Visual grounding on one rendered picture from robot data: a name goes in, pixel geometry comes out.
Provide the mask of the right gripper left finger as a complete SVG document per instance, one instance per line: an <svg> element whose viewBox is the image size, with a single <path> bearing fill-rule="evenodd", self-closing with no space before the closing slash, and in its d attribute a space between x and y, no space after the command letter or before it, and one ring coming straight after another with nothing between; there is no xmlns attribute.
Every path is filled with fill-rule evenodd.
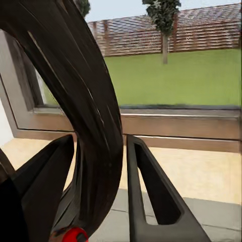
<svg viewBox="0 0 242 242"><path fill-rule="evenodd" d="M0 184L0 242L48 242L74 153L57 138Z"/></svg>

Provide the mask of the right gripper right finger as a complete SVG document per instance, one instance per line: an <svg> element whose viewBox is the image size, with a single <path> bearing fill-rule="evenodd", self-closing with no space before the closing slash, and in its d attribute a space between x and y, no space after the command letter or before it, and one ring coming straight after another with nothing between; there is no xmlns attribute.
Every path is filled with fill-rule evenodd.
<svg viewBox="0 0 242 242"><path fill-rule="evenodd" d="M212 242L145 142L127 134L130 242ZM146 222L140 169L158 225Z"/></svg>

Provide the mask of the electric kettle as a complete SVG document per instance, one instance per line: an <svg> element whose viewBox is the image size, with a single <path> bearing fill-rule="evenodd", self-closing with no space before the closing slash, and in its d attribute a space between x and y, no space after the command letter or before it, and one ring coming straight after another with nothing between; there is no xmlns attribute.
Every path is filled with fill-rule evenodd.
<svg viewBox="0 0 242 242"><path fill-rule="evenodd" d="M102 53L73 0L0 0L0 29L17 39L78 137L48 242L87 242L114 203L123 167L120 110ZM0 148L0 184L14 172Z"/></svg>

